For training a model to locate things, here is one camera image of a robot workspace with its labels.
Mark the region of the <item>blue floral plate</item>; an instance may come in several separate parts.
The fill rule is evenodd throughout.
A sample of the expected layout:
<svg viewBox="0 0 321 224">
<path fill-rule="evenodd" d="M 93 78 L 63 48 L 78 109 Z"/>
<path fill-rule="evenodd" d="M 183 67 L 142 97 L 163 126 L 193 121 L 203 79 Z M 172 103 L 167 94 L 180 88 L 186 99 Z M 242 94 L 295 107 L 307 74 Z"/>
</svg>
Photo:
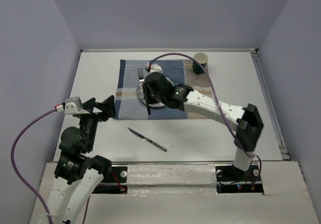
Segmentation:
<svg viewBox="0 0 321 224">
<path fill-rule="evenodd" d="M 143 90 L 141 82 L 137 86 L 137 97 L 143 104 L 146 104 L 145 96 L 144 96 L 144 90 Z M 161 103 L 161 102 L 156 102 L 156 103 L 149 103 L 149 107 L 151 107 L 151 108 L 162 108 L 162 107 L 165 107 L 165 105 L 163 103 Z"/>
</svg>

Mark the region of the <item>dark green mug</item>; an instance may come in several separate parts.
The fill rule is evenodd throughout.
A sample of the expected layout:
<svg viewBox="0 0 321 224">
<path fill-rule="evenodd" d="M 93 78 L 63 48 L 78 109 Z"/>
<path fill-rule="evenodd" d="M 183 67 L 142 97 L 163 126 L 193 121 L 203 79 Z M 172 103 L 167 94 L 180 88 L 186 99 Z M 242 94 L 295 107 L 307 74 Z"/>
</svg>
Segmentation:
<svg viewBox="0 0 321 224">
<path fill-rule="evenodd" d="M 196 53 L 193 61 L 193 72 L 203 74 L 208 64 L 208 56 L 205 53 Z"/>
</svg>

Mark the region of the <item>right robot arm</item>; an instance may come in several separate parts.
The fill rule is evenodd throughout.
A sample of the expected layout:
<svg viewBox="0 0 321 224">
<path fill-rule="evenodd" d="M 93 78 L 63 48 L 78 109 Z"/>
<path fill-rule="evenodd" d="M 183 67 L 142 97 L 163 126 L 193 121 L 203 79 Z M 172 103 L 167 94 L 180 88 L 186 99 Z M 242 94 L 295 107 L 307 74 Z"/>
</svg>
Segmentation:
<svg viewBox="0 0 321 224">
<path fill-rule="evenodd" d="M 237 180 L 242 180 L 249 174 L 256 145 L 264 128 L 255 105 L 248 104 L 243 107 L 216 101 L 190 86 L 172 85 L 159 72 L 147 75 L 142 83 L 146 88 L 148 103 L 160 102 L 171 109 L 198 114 L 224 124 L 237 147 L 231 174 Z"/>
</svg>

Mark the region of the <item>steel fork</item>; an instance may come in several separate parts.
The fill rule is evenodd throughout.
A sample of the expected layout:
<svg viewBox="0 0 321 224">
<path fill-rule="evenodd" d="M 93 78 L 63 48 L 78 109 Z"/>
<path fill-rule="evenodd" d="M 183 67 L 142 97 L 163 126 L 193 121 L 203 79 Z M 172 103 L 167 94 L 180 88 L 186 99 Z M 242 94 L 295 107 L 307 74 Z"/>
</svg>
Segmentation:
<svg viewBox="0 0 321 224">
<path fill-rule="evenodd" d="M 144 75 L 143 75 L 142 67 L 137 70 L 137 75 L 138 75 L 139 82 L 144 83 Z M 150 108 L 146 108 L 146 109 L 147 109 L 148 115 L 150 115 L 151 114 Z"/>
</svg>

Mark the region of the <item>blue beige plaid cloth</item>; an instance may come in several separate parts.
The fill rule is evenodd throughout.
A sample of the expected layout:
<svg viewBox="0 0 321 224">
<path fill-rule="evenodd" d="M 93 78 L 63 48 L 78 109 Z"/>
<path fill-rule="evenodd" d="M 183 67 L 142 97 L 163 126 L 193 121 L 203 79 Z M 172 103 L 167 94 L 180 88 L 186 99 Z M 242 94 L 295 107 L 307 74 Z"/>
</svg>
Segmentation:
<svg viewBox="0 0 321 224">
<path fill-rule="evenodd" d="M 148 115 L 146 106 L 137 97 L 139 79 L 137 70 L 146 67 L 146 60 L 120 60 L 118 87 L 115 96 L 116 118 L 118 120 L 186 120 L 203 119 L 198 114 L 187 113 L 167 106 L 150 108 Z M 158 60 L 155 62 L 163 69 L 164 76 L 174 85 L 185 84 L 210 98 L 213 92 L 205 74 L 195 74 L 190 59 Z"/>
</svg>

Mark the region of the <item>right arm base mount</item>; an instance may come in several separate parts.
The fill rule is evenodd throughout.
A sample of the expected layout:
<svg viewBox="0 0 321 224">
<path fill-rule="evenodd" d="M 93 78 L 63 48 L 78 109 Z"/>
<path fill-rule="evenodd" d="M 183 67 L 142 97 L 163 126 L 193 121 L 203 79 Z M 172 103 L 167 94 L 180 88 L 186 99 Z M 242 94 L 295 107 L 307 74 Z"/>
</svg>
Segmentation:
<svg viewBox="0 0 321 224">
<path fill-rule="evenodd" d="M 259 171 L 260 167 L 257 165 L 251 165 L 246 172 L 232 165 L 217 166 L 217 193 L 263 193 L 263 185 Z"/>
</svg>

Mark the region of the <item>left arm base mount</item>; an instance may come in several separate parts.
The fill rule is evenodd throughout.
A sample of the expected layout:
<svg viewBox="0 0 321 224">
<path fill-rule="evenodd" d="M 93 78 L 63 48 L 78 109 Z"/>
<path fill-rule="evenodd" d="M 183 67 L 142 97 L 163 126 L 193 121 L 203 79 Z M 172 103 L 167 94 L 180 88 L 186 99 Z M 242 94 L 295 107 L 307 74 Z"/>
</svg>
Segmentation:
<svg viewBox="0 0 321 224">
<path fill-rule="evenodd" d="M 127 166 L 112 167 L 112 172 L 95 187 L 93 194 L 127 194 Z"/>
</svg>

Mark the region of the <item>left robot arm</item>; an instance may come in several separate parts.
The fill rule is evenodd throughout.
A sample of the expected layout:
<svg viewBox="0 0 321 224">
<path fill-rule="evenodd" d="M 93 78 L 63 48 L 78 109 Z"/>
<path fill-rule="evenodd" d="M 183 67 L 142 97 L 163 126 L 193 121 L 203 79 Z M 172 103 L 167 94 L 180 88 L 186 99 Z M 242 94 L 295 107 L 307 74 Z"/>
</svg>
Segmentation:
<svg viewBox="0 0 321 224">
<path fill-rule="evenodd" d="M 113 95 L 103 102 L 72 97 L 55 109 L 80 121 L 78 127 L 68 127 L 61 134 L 53 185 L 38 222 L 73 223 L 98 184 L 110 178 L 112 162 L 86 154 L 93 150 L 98 123 L 116 116 L 115 100 Z"/>
</svg>

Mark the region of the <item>steel table knife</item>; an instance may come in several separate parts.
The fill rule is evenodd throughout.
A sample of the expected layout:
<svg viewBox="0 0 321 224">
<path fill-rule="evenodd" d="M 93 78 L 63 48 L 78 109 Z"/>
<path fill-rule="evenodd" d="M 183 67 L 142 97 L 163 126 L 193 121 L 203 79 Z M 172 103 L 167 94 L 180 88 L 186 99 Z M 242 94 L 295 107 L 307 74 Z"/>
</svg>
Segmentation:
<svg viewBox="0 0 321 224">
<path fill-rule="evenodd" d="M 130 132 L 132 132 L 134 135 L 136 135 L 137 137 L 139 137 L 140 139 L 142 139 L 143 141 L 149 142 L 150 144 L 152 144 L 153 146 L 159 148 L 160 150 L 162 150 L 164 152 L 168 151 L 165 147 L 163 147 L 163 146 L 159 145 L 158 143 L 156 143 L 155 141 L 143 136 L 142 134 L 136 132 L 135 130 L 133 130 L 133 129 L 129 128 L 129 127 L 128 127 L 128 130 Z"/>
</svg>

